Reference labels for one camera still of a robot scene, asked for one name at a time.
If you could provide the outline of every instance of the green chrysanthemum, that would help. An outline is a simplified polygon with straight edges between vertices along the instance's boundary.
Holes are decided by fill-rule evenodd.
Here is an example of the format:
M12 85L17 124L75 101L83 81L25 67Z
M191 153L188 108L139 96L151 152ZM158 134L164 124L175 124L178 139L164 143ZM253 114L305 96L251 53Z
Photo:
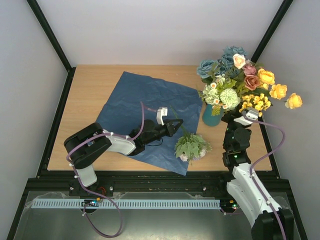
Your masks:
M240 97L238 97L237 92L232 88L223 90L220 94L220 100L230 110L235 109L235 107L240 103Z

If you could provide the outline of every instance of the white cable tray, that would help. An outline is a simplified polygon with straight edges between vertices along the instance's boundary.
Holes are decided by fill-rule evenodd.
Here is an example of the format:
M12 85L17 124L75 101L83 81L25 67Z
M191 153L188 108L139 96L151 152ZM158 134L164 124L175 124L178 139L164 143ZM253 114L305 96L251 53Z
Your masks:
M155 200L155 199L118 199L114 200L120 209L220 209L220 200ZM33 209L79 209L84 205L84 199L49 199L37 198L33 201ZM88 209L115 209L115 206L104 199L94 203Z

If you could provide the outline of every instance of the black metal frame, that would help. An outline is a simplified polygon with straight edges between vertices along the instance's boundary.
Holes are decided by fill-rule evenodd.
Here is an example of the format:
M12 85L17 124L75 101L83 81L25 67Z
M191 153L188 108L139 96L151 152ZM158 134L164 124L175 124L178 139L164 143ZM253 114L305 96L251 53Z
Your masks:
M25 190L21 197L17 208L8 240L14 238L18 223L24 209L28 193L30 191L69 191L69 182L74 179L72 171L48 171L47 166L53 150L55 139L58 133L59 125L63 115L63 111L67 102L68 94L72 84L72 80L76 71L75 67L71 67L66 55L64 54L55 34L53 33L45 15L43 14L37 0L26 0L34 15L38 19L41 27L49 38L53 48L58 54L61 62L68 72L65 85L61 94L58 108L55 113L51 130L46 142L46 146L41 158L40 166L37 171L36 178L30 178L27 181ZM260 41L256 51L252 56L252 61L257 62L264 48L267 46L270 38L275 32L281 19L284 17L293 0L284 0L274 16L270 26ZM264 125L260 125L264 143L268 152L272 150L268 139L267 131ZM299 211L292 194L292 190L288 180L280 179L277 164L273 155L269 157L272 171L259 171L257 174L269 192L285 192L288 196L291 209L297 223L297 227L301 239L306 240L306 232L303 227ZM230 200L231 196L223 190L225 184L225 171L215 172L188 172L186 176L181 176L173 172L119 172L119 171L97 171L96 175L100 181L107 183L113 187L116 192L184 192L190 194L200 194L205 197L215 197L220 200Z

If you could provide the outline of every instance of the blue rose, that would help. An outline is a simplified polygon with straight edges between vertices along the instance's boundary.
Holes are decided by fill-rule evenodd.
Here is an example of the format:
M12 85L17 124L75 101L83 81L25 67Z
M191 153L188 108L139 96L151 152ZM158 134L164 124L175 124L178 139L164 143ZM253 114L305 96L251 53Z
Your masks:
M224 55L233 57L235 54L240 54L243 56L247 56L247 52L243 49L243 47L236 47L236 46L227 46L224 50Z
M223 54L221 59L220 59L220 63L226 67L226 69L230 69L233 67L234 65L234 59L232 56L229 56L229 55L226 55L226 54Z
M215 73L215 76L219 76L219 75L225 74L225 72L227 70L228 70L227 67L222 65L222 66L220 66L219 70Z
M203 60L200 66L196 68L196 74L200 75L202 79L210 77L208 72L212 70L212 64L214 64L214 62L214 60Z

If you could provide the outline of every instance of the white wall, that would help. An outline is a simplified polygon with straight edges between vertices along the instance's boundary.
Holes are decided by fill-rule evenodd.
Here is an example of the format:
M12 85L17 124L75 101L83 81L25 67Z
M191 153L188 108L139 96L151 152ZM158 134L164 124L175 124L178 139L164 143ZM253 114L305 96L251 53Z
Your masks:
M281 177L289 179L310 240L320 237L320 1L295 0L259 61L275 73L278 83L297 92L304 105L286 109L273 101L265 120L284 127L287 140L275 154ZM268 129L273 146L280 134Z
M0 2L0 240L36 176L67 76L26 0Z
M251 56L282 0L38 0L71 65L197 65Z

